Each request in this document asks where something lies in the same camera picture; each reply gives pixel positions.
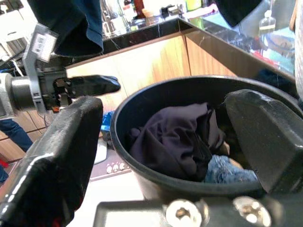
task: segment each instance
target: black pot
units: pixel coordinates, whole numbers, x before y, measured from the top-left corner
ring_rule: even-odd
[[[225,96],[240,89],[256,90],[280,100],[302,116],[296,100],[277,88],[255,80],[219,76],[161,82],[134,93],[118,107],[110,127],[112,142],[119,156],[134,171],[145,198],[168,202],[177,198],[198,200],[202,196],[260,196],[264,193],[259,182],[210,184],[169,177],[137,162],[125,149],[126,133],[133,127],[144,126],[160,109],[204,102],[223,106]],[[217,113],[217,118],[228,119],[228,116],[223,111]]]

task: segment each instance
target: white floor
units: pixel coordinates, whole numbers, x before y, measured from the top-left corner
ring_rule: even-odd
[[[75,212],[75,218],[68,227],[92,227],[96,207],[102,201],[135,200],[143,200],[143,195],[133,173],[90,182],[84,201]]]

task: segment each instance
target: screw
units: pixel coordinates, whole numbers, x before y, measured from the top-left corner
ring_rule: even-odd
[[[208,207],[204,210],[208,216]],[[188,200],[175,200],[166,209],[166,220],[172,227],[200,227],[205,217],[205,214],[201,214],[197,206]]]
[[[232,203],[240,215],[248,222],[258,227],[271,226],[271,216],[258,200],[249,196],[242,196],[234,199]]]

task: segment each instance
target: black marble countertop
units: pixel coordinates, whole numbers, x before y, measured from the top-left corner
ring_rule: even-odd
[[[151,17],[133,21],[130,29],[124,34],[104,39],[104,51],[101,54],[80,58],[62,58],[64,66],[71,66],[91,58],[142,44],[159,37],[194,29],[206,32],[213,38],[224,41],[229,46],[240,49],[243,54],[256,58],[276,73],[294,78],[294,33],[288,29],[288,19],[277,19],[276,31],[259,36],[258,22],[264,11],[256,17],[246,18],[240,25],[230,27],[219,12],[186,18],[183,16]]]

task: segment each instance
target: black cloth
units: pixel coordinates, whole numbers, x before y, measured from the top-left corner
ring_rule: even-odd
[[[224,19],[231,26],[240,23],[262,0],[214,0]]]
[[[59,37],[55,53],[78,57],[103,50],[99,0],[28,0],[38,22]]]
[[[168,176],[201,182],[212,151],[223,143],[215,110],[207,103],[167,107],[143,128],[131,129],[129,153],[145,166]]]

